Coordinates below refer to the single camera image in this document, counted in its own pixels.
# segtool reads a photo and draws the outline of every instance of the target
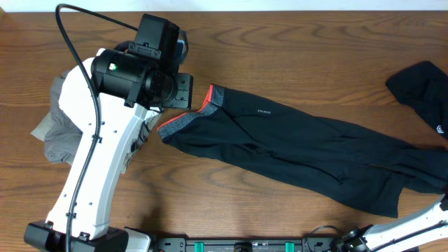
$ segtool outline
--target white wall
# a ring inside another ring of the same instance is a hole
[[[448,0],[0,0],[6,12],[54,11],[57,4],[91,11],[432,11]]]

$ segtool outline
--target dark pants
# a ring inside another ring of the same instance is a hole
[[[448,153],[338,120],[318,118],[253,94],[212,85],[201,110],[159,127],[164,143],[349,207],[398,216],[403,187],[441,193]]]

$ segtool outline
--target black motor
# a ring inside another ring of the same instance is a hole
[[[186,35],[178,40],[179,32],[164,18],[143,15],[135,41],[95,57],[91,72],[98,93],[121,97],[131,108],[138,103],[147,109],[190,109],[193,77],[178,73],[188,52]]]

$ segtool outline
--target black fabric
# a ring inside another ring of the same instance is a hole
[[[411,106],[437,133],[448,139],[448,76],[429,61],[408,67],[386,81],[401,103]]]
[[[307,188],[372,214],[398,215],[403,187],[441,193],[448,153],[268,99],[213,86],[201,111],[158,130],[164,143]]]

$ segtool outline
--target wooden table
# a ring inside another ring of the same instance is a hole
[[[107,13],[138,26],[142,13]],[[431,60],[448,72],[446,12],[156,13],[188,33],[181,71],[195,77],[198,109],[210,83],[377,130],[417,146],[444,146],[384,85]],[[133,31],[80,13],[63,21],[82,59],[132,40]],[[54,77],[75,66],[54,13],[7,14],[0,24],[0,251],[33,251],[28,222],[45,219],[70,167],[50,164],[29,133],[49,110]],[[162,123],[178,114],[167,111]],[[437,199],[403,190],[400,217]],[[387,223],[315,192],[215,160],[186,155],[157,134],[121,176],[111,225],[189,237],[300,237],[320,225],[345,231]],[[422,246],[446,251],[448,240]]]

